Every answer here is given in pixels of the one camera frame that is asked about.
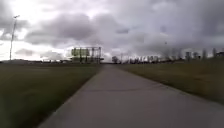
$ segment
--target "concrete path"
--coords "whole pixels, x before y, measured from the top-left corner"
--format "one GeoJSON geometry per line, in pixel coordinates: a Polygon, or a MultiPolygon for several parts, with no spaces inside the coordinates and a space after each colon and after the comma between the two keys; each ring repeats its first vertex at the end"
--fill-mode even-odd
{"type": "Polygon", "coordinates": [[[39,128],[224,128],[224,106],[106,66],[39,128]]]}

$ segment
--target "green sign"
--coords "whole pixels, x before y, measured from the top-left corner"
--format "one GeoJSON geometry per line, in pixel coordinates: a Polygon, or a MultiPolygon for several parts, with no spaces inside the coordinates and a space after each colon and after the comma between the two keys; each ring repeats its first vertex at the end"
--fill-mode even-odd
{"type": "Polygon", "coordinates": [[[89,49],[72,49],[73,56],[90,56],[89,49]]]}

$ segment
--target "utility pole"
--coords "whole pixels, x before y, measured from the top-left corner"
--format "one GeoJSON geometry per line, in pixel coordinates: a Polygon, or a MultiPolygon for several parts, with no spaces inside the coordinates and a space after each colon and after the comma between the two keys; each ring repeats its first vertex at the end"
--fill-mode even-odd
{"type": "Polygon", "coordinates": [[[12,39],[11,39],[10,55],[9,55],[9,60],[10,61],[12,60],[12,43],[13,43],[13,40],[14,40],[14,34],[15,34],[15,29],[16,29],[16,24],[17,24],[17,18],[18,17],[19,17],[19,15],[14,16],[15,22],[14,22],[14,26],[13,26],[13,30],[12,30],[12,39]]]}

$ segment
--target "field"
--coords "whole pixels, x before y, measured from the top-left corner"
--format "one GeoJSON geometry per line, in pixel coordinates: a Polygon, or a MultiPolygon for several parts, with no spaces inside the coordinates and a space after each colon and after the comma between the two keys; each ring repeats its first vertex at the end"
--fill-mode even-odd
{"type": "Polygon", "coordinates": [[[0,128],[37,126],[98,69],[0,65],[0,128]]]}
{"type": "Polygon", "coordinates": [[[151,80],[224,103],[224,60],[120,67],[151,80]]]}

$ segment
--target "dry grass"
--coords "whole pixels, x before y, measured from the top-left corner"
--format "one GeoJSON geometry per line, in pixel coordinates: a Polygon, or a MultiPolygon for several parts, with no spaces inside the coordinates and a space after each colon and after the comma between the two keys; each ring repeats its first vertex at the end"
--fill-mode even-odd
{"type": "Polygon", "coordinates": [[[180,90],[224,103],[224,60],[124,65],[121,68],[180,90]]]}
{"type": "Polygon", "coordinates": [[[0,66],[0,128],[32,128],[99,67],[0,66]]]}

